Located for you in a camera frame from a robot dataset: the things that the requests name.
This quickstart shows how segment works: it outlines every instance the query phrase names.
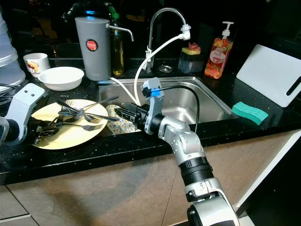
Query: mug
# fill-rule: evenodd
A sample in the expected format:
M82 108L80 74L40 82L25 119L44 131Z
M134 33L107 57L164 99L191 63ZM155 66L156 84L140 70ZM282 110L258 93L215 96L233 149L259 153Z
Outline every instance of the mug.
M50 68L48 56L45 53L30 53L23 57L27 70L37 78L41 72Z

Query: white tube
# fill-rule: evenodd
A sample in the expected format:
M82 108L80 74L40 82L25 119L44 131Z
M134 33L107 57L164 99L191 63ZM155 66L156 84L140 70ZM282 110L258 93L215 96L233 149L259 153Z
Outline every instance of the white tube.
M165 46L167 46L169 43L177 40L177 39L183 39L183 34L179 34L173 38L171 38L170 40L168 40L167 42L163 43L159 48L157 48L155 51L153 51L149 56L146 57L146 59L142 62L142 64L140 65L140 67L138 68L138 71L136 73L136 76L135 76L135 80L134 80L134 94L135 94L135 98L136 98L136 101L135 103L139 106L141 106L141 103L140 103L140 100L139 100L139 97L138 97L138 92L137 92L137 82L138 82L138 77L139 77L139 74L143 68L143 66L147 63L147 61L149 59L151 59L156 53L158 53L161 49L163 49Z
M138 102L136 101L136 99L134 98L134 96L130 93L130 91L122 84L121 81L119 81L118 79L115 79L113 77L110 77L110 79L116 83L118 83L124 90L125 92L127 92L127 94L130 96L130 98L135 102L135 104L139 105Z

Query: black cable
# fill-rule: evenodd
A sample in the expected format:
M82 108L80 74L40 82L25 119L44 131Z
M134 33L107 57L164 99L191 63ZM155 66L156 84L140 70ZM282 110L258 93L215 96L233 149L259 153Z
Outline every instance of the black cable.
M158 90L163 91L163 90L168 90L168 89L177 89L177 88L183 88L183 89L188 89L190 92L192 92L197 100L197 119L196 119L196 128L195 128L195 133L197 133L197 128L198 128L198 119L199 119L199 99L197 93L192 89L187 86L167 86L163 88L159 88Z

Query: cable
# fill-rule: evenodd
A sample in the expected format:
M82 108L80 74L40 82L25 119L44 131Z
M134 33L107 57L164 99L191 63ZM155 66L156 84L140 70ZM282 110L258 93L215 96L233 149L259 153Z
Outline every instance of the cable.
M136 101L136 99L134 98L134 96L130 93L130 91L122 84L122 82L121 81L119 81L118 79L115 79L115 78L113 78L113 77L110 77L110 79L112 80L112 81L114 81L114 82L116 82L117 84L119 84L124 90L125 90L125 92L127 92L127 94L130 96L130 98L135 102L135 104L137 104L137 105L141 105L140 103L138 103L137 101Z
M143 66L148 62L148 60L150 60L156 53L158 53L161 49L163 49L165 46L167 46L169 43L177 40L177 39L183 39L184 35L183 34L179 34L173 38L171 38L170 40L168 40L167 42L163 43L159 48L157 48L155 51L153 51L150 55L148 55L148 57L142 62L142 64L140 65L140 67L138 68L138 71L136 73L135 76L135 80L134 80L134 94L135 94L135 99L137 101L137 105L141 106L139 97L138 97L138 92L137 92L137 82L138 82L138 77L140 74L140 71L142 70Z
M163 88L159 88L157 90L163 91L163 90L168 90L168 89L177 89L177 88L183 88L183 89L188 89L190 92L192 92L197 100L197 118L196 118L196 127L194 132L197 133L197 128L198 128L198 119L199 119L199 99L198 99L198 95L197 93L192 89L189 88L187 86L181 86L181 85L177 85L177 86L167 86L167 87L163 87Z

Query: green sponge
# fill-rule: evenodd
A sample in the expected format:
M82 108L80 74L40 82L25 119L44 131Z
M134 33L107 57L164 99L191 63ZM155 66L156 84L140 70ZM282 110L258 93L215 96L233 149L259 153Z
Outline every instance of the green sponge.
M232 112L241 117L252 120L257 125L260 125L262 121L265 120L266 117L268 117L268 114L264 111L246 105L243 102L238 102L237 104L233 105Z

